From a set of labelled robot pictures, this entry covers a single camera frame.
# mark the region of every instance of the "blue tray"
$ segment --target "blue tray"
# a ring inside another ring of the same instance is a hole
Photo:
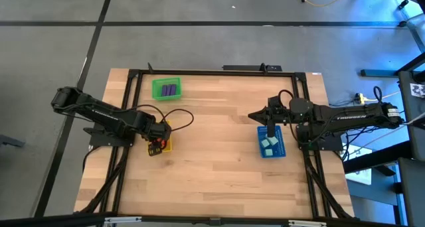
[[[261,146],[261,142],[266,139],[267,127],[265,126],[257,127],[257,133],[258,133],[258,143],[260,144],[260,153],[262,158],[286,157],[284,138],[282,136],[282,130],[280,129],[280,126],[277,125],[275,127],[275,134],[274,134],[274,136],[278,139],[278,142],[274,145],[272,145],[269,142],[269,146],[267,146],[266,148]],[[266,155],[267,149],[271,149],[273,151],[273,155]]]

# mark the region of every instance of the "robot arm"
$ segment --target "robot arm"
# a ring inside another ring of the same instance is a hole
[[[157,123],[154,115],[119,109],[77,88],[59,88],[51,105],[56,113],[70,115],[75,112],[100,124],[108,136],[125,139],[138,133],[146,141],[152,142],[153,148],[159,148],[158,152],[170,137],[171,127],[165,120]]]
[[[368,126],[395,129],[403,121],[397,107],[390,103],[330,108],[313,104],[303,98],[292,98],[289,106],[285,107],[280,97],[274,96],[268,99],[267,107],[248,114],[248,117],[267,125],[269,137],[274,136],[277,123],[298,123],[297,135],[294,137],[301,146],[309,150],[317,150],[319,146],[323,150],[327,138],[339,139],[343,132],[350,129]]]

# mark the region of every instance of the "wooden table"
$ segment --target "wooden table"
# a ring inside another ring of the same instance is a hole
[[[128,69],[111,69],[103,101],[120,107]],[[179,76],[180,100],[158,102],[151,82],[166,75],[143,75],[139,104],[153,104],[164,113],[185,108],[192,125],[171,134],[173,150],[150,157],[137,135],[130,149],[120,214],[156,216],[220,216],[246,218],[311,218],[301,151],[288,126],[282,127],[286,157],[263,159],[256,128],[248,114],[267,105],[281,89],[292,90],[289,78],[245,76]],[[321,74],[307,73],[311,100],[327,104]],[[282,94],[284,105],[290,97]],[[149,108],[143,111],[159,114]],[[184,112],[169,116],[172,127],[189,122]],[[111,147],[93,152],[86,163],[75,210],[84,208],[105,181]],[[341,160],[321,152],[326,183],[338,203],[353,215]],[[114,191],[110,192],[108,210]],[[323,204],[316,187],[319,212]]]

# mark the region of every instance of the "concrete floor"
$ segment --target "concrete floor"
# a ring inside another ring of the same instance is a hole
[[[0,21],[96,21],[103,1],[0,0]],[[112,0],[106,20],[401,21],[397,2],[340,0],[316,8],[299,0]],[[50,101],[58,87],[75,85],[93,32],[93,27],[0,27],[0,133],[27,142],[22,149],[0,148],[0,219],[31,215],[63,121]],[[84,91],[101,98],[110,68],[147,68],[147,62],[154,68],[216,70],[224,64],[266,62],[286,71],[321,72],[329,101],[337,102],[356,92],[373,97],[375,85],[384,94],[397,91],[395,79],[361,78],[359,70],[396,70],[419,54],[407,28],[104,27]],[[402,109],[400,96],[388,101]],[[48,215],[72,212],[89,140],[82,130],[86,126],[74,121]],[[354,144],[384,132],[365,134]],[[397,135],[407,139],[405,130]],[[384,138],[372,148],[391,144]],[[356,198],[353,204],[364,220],[394,221],[383,211],[391,206]],[[380,214],[365,214],[368,208]]]

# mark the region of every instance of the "green bin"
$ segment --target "green bin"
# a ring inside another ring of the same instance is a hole
[[[168,84],[175,84],[176,90],[173,96],[161,96],[162,86]],[[162,78],[152,81],[152,98],[158,101],[163,100],[176,100],[181,97],[181,83],[180,78]]]

